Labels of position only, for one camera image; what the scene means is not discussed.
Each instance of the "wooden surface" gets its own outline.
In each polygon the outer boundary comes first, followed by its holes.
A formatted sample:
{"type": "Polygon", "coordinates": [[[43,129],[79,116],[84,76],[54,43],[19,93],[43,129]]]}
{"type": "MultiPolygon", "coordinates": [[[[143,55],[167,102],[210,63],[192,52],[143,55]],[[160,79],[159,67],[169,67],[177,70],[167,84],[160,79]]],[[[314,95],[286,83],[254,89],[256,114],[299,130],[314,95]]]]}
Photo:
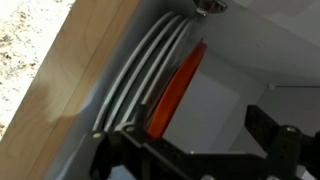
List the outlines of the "wooden surface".
{"type": "Polygon", "coordinates": [[[42,179],[139,0],[77,0],[0,144],[0,179],[42,179]]]}

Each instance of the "black metal bracket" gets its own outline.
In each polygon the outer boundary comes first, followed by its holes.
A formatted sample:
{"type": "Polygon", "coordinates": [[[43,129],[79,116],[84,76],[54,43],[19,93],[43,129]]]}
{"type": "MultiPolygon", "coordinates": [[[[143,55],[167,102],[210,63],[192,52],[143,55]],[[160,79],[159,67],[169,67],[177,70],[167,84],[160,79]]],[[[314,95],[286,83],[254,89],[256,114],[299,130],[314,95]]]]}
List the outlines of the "black metal bracket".
{"type": "Polygon", "coordinates": [[[319,135],[312,138],[296,127],[279,126],[257,106],[248,107],[245,127],[267,152],[265,159],[251,154],[186,154],[129,125],[120,132],[85,136],[64,179],[107,179],[118,165],[142,180],[292,180],[297,179],[298,164],[320,177],[319,135]]]}

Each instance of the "orange plastic piece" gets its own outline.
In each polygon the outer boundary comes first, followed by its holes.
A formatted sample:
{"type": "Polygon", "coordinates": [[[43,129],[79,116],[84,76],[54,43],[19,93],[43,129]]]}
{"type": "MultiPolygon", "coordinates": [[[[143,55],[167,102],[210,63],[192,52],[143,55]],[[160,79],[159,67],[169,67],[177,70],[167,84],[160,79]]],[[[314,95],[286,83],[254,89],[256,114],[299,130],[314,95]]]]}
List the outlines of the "orange plastic piece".
{"type": "Polygon", "coordinates": [[[171,79],[160,99],[148,128],[147,132],[151,137],[159,138],[164,134],[206,52],[206,49],[207,45],[201,40],[171,79]]]}

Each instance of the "gravel ground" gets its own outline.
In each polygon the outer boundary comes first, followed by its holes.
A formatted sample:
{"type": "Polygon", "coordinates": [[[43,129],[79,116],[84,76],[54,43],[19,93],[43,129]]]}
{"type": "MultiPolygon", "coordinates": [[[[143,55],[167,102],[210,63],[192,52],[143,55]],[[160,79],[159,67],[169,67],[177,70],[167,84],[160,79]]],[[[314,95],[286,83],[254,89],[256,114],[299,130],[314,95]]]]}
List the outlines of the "gravel ground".
{"type": "Polygon", "coordinates": [[[0,16],[1,139],[74,0],[0,1],[13,7],[10,15],[0,16]]]}

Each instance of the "metal screw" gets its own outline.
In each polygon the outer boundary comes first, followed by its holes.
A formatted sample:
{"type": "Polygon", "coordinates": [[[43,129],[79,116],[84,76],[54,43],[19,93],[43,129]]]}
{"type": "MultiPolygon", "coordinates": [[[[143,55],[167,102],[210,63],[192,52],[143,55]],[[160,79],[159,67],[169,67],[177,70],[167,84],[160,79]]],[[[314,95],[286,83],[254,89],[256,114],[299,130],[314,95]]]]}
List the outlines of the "metal screw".
{"type": "Polygon", "coordinates": [[[276,176],[268,176],[267,180],[280,180],[280,179],[276,176]]]}
{"type": "Polygon", "coordinates": [[[206,11],[206,10],[204,10],[204,9],[202,9],[202,8],[197,8],[197,13],[198,14],[200,14],[200,15],[202,15],[203,17],[206,17],[207,15],[208,15],[208,11],[206,11]]]}
{"type": "Polygon", "coordinates": [[[213,176],[206,174],[202,176],[201,180],[215,180],[213,176]]]}
{"type": "Polygon", "coordinates": [[[126,131],[127,131],[127,132],[132,132],[132,131],[134,131],[134,127],[132,127],[132,126],[127,127],[126,131]]]}
{"type": "Polygon", "coordinates": [[[102,134],[101,133],[94,133],[93,134],[93,138],[100,138],[102,136],[102,134]]]}
{"type": "Polygon", "coordinates": [[[287,127],[287,131],[296,132],[296,129],[294,127],[287,127]]]}

